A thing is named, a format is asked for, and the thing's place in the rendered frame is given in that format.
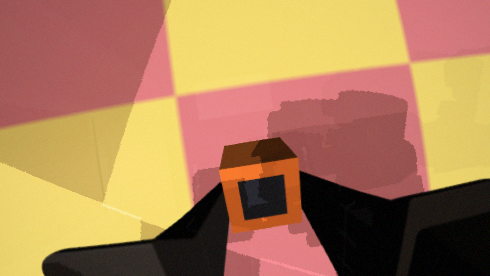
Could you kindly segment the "orange block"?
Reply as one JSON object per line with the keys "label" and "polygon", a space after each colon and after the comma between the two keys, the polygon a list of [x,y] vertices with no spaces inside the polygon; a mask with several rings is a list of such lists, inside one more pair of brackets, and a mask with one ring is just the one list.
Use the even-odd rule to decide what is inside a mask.
{"label": "orange block", "polygon": [[219,173],[232,234],[303,222],[299,158],[280,137],[224,146]]}

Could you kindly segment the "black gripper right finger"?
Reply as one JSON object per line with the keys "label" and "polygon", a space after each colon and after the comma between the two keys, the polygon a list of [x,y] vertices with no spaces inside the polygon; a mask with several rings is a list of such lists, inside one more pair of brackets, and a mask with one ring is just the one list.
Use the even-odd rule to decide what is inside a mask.
{"label": "black gripper right finger", "polygon": [[490,178],[385,199],[299,171],[301,208],[338,276],[408,276],[417,233],[490,211]]}

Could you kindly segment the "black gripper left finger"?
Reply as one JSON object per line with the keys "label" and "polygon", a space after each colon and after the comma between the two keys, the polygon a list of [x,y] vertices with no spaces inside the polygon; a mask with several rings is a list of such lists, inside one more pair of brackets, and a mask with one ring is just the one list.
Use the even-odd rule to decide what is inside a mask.
{"label": "black gripper left finger", "polygon": [[220,182],[154,239],[63,248],[41,268],[44,276],[224,276],[228,228]]}

